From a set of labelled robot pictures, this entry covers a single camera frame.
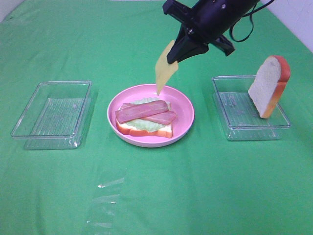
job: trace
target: black cable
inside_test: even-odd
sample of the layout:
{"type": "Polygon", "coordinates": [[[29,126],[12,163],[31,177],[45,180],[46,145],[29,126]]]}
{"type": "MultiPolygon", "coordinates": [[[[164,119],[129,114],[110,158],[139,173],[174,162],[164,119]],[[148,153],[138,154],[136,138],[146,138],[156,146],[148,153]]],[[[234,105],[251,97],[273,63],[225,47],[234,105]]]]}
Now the black cable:
{"type": "Polygon", "coordinates": [[[243,15],[243,17],[246,17],[246,16],[250,16],[256,12],[258,12],[259,10],[262,10],[263,8],[267,7],[268,5],[270,5],[272,2],[274,2],[275,0],[270,0],[269,2],[265,3],[264,5],[260,6],[259,8],[257,8],[256,10],[252,10],[251,12],[249,13],[246,13],[243,15]]]}
{"type": "Polygon", "coordinates": [[[229,28],[229,36],[230,36],[230,38],[231,38],[232,40],[234,40],[235,42],[238,42],[238,43],[241,43],[241,42],[247,40],[247,39],[250,37],[250,35],[252,34],[253,30],[254,30],[254,22],[253,22],[253,19],[252,19],[252,15],[253,15],[254,13],[258,12],[259,10],[262,10],[263,8],[267,7],[268,5],[270,5],[270,4],[271,4],[272,2],[274,2],[274,1],[275,1],[275,0],[270,0],[269,2],[267,2],[266,4],[260,6],[260,7],[257,8],[257,9],[255,9],[255,8],[256,8],[256,5],[257,5],[257,4],[255,4],[254,7],[253,7],[253,9],[252,9],[249,13],[246,13],[246,14],[243,15],[243,17],[249,16],[249,19],[250,19],[250,22],[251,22],[251,25],[252,25],[252,28],[251,28],[250,33],[249,33],[245,38],[243,38],[243,39],[241,39],[241,40],[236,40],[236,39],[234,38],[233,29],[234,29],[235,24],[239,21],[239,20],[238,20],[235,24],[233,24],[233,25],[229,28]]]}

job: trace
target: bread slice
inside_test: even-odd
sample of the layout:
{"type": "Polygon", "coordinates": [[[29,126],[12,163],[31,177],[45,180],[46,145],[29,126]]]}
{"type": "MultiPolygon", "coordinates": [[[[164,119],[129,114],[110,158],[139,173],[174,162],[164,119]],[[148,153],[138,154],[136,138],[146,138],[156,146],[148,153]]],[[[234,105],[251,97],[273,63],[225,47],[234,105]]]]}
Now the bread slice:
{"type": "Polygon", "coordinates": [[[291,71],[283,56],[271,55],[260,66],[248,93],[261,118],[269,118],[273,112],[291,71]]]}
{"type": "Polygon", "coordinates": [[[145,130],[139,130],[134,126],[130,126],[127,123],[120,124],[116,120],[116,128],[123,135],[131,135],[131,136],[160,136],[171,138],[173,137],[172,124],[168,124],[165,127],[158,129],[157,131],[148,132],[145,130]]]}

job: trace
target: plastic wrap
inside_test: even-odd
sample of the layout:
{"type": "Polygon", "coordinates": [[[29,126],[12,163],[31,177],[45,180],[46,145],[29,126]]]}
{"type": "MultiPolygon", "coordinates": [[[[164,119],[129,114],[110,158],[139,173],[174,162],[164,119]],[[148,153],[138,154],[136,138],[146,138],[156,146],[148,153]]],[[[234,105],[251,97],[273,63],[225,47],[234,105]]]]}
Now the plastic wrap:
{"type": "Polygon", "coordinates": [[[116,206],[126,170],[105,171],[101,174],[90,204],[82,235],[111,235],[116,206]]]}

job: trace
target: pink plate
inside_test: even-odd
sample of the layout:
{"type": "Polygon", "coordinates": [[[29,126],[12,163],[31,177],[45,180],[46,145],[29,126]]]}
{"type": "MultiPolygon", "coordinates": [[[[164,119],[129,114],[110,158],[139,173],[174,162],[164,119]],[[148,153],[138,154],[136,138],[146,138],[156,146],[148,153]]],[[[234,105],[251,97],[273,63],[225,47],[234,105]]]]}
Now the pink plate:
{"type": "Polygon", "coordinates": [[[169,86],[165,86],[161,94],[157,95],[157,87],[155,84],[138,85],[120,92],[111,100],[107,109],[108,121],[113,131],[121,139],[137,146],[150,148],[162,147],[178,141],[188,132],[194,121],[194,116],[194,107],[187,96],[169,86]],[[177,118],[173,121],[172,138],[158,136],[135,137],[123,135],[117,130],[115,125],[115,111],[118,110],[123,103],[149,97],[158,97],[159,99],[171,102],[172,110],[177,114],[177,118]]]}

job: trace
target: white wall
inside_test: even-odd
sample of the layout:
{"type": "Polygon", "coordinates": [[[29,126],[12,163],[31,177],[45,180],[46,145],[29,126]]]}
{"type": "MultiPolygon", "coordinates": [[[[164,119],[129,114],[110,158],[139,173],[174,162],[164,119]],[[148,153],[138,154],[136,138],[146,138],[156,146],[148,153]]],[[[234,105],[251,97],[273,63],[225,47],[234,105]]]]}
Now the white wall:
{"type": "Polygon", "coordinates": [[[313,0],[275,0],[268,9],[313,52],[313,0]]]}
{"type": "Polygon", "coordinates": [[[0,22],[24,0],[0,0],[0,22]]]}

